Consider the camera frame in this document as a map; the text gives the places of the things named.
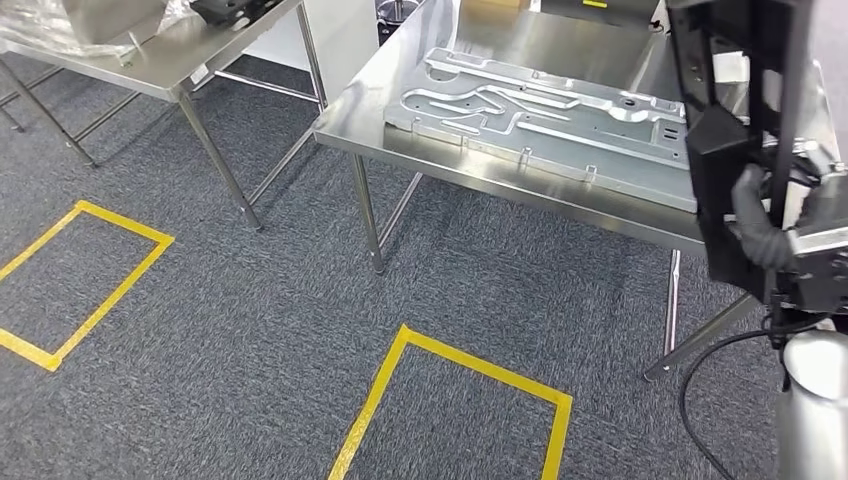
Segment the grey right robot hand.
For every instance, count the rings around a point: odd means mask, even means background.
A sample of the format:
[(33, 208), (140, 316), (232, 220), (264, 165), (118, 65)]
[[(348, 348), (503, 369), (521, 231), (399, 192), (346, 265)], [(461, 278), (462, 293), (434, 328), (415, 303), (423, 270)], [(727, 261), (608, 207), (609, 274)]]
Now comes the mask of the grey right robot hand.
[(847, 167), (840, 162), (825, 164), (820, 149), (800, 158), (802, 167), (813, 169), (816, 181), (789, 200), (787, 229), (774, 226), (769, 215), (778, 208), (772, 199), (765, 207), (760, 187), (766, 171), (748, 164), (731, 190), (735, 231), (747, 258), (769, 270), (804, 272), (808, 257), (823, 257), (847, 249)]

